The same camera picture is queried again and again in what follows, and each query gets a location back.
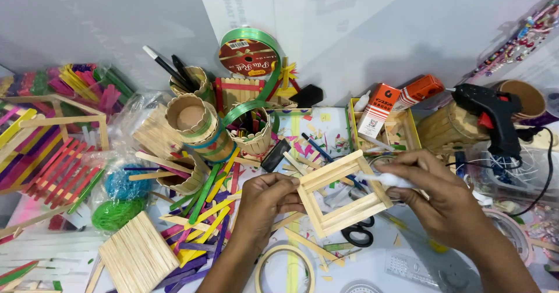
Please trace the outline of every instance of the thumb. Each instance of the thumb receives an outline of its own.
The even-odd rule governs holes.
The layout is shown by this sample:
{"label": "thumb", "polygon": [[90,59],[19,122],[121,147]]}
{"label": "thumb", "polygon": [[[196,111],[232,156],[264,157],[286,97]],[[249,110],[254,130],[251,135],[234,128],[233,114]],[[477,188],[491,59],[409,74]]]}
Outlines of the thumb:
{"label": "thumb", "polygon": [[270,188],[266,189],[264,192],[266,194],[266,200],[276,204],[288,193],[296,191],[297,187],[299,187],[298,178],[293,177],[291,179],[282,179],[270,186]]}
{"label": "thumb", "polygon": [[400,200],[414,211],[422,224],[428,224],[439,215],[437,210],[414,189],[390,187],[386,194],[390,197],[397,197],[399,195]]}

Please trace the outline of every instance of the hand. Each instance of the hand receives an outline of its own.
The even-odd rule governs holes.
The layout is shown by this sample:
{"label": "hand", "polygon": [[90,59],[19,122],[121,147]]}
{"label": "hand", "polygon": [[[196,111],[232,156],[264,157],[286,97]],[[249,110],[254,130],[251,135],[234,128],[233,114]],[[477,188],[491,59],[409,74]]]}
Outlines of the hand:
{"label": "hand", "polygon": [[268,245],[279,213],[305,211],[296,191],[298,186],[298,178],[279,173],[260,175],[245,182],[232,240],[252,244],[260,254]]}
{"label": "hand", "polygon": [[391,164],[374,167],[408,179],[429,195],[427,201],[412,189],[391,187],[386,191],[388,196],[400,198],[410,206],[437,242],[470,255],[489,240],[505,239],[485,216],[464,181],[430,152],[411,151]]}

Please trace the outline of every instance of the cardboard disc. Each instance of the cardboard disc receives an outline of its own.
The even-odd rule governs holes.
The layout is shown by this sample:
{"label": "cardboard disc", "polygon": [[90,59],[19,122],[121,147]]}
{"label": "cardboard disc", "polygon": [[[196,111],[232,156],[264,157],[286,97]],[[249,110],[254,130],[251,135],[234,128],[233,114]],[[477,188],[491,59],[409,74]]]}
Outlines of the cardboard disc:
{"label": "cardboard disc", "polygon": [[270,74],[277,59],[271,47],[254,39],[233,39],[219,50],[219,60],[227,70],[248,77]]}

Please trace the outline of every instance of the pen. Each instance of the pen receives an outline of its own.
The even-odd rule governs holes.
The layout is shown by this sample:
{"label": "pen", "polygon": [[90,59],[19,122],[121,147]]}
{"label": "pen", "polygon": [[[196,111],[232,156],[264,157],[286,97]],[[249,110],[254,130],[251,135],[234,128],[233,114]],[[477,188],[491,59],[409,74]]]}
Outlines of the pen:
{"label": "pen", "polygon": [[175,68],[177,68],[179,75],[181,75],[186,82],[189,82],[192,85],[194,91],[199,90],[200,85],[198,84],[198,82],[192,80],[190,76],[186,73],[185,64],[182,63],[180,59],[178,59],[177,55],[175,54],[171,55],[171,59],[173,61],[173,65],[175,66]]}
{"label": "pen", "polygon": [[[301,134],[303,136],[303,138],[305,138],[306,141],[308,141],[311,146],[313,146],[320,154],[322,154],[322,156],[330,163],[334,162],[334,159],[332,159],[328,153],[326,153],[324,150],[322,150],[318,144],[316,142],[314,142],[309,136],[307,136],[304,132]],[[355,187],[359,188],[360,190],[366,192],[366,190],[363,188],[363,186],[361,186],[361,184],[359,182],[357,182],[355,180],[355,175],[347,175],[346,176],[347,179],[351,179],[351,181],[353,182],[353,184],[355,185]]]}
{"label": "pen", "polygon": [[171,76],[173,76],[175,80],[177,80],[177,82],[182,85],[183,88],[187,89],[189,92],[194,92],[194,90],[191,90],[192,86],[189,87],[188,83],[184,80],[184,78],[181,77],[181,75],[177,74],[177,72],[174,71],[169,65],[167,65],[167,63],[164,62],[163,59],[161,59],[161,57],[159,57],[154,51],[152,51],[151,48],[149,48],[149,46],[144,45],[142,48],[146,53],[148,53],[148,55],[150,55],[151,58],[153,58],[153,60],[155,60],[156,63],[159,64],[159,66],[161,66]]}

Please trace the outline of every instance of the black glue gun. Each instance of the black glue gun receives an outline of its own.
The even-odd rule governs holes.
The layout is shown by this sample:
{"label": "black glue gun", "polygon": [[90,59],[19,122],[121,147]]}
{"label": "black glue gun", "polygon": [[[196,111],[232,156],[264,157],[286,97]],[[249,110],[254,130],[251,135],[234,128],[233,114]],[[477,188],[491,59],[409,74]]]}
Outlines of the black glue gun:
{"label": "black glue gun", "polygon": [[516,94],[463,83],[455,87],[452,98],[458,106],[479,117],[478,125],[487,127],[491,154],[521,160],[521,145],[511,119],[514,113],[522,111]]}

